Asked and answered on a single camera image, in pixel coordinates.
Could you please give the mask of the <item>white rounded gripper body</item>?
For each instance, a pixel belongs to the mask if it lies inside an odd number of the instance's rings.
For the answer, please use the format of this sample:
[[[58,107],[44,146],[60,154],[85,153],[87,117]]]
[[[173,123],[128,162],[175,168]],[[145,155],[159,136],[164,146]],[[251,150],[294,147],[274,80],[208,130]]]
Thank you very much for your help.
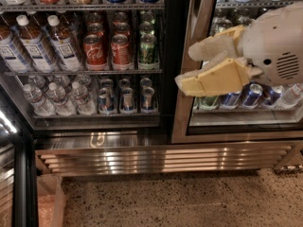
[[[270,10],[241,34],[238,51],[252,64],[252,81],[275,86],[303,82],[303,2]]]

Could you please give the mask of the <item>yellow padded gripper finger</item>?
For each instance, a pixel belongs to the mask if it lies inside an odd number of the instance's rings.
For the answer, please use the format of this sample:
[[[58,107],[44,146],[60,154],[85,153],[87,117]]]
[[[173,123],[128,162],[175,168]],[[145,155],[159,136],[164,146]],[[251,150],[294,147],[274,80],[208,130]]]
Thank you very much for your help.
[[[209,62],[201,70],[193,70],[175,78],[186,96],[220,96],[241,91],[252,77],[263,71],[247,64],[247,60],[225,59],[218,64]]]
[[[209,36],[191,45],[188,55],[194,61],[210,61],[222,52],[226,52],[229,58],[237,58],[242,55],[239,44],[245,29],[245,26],[233,26]]]

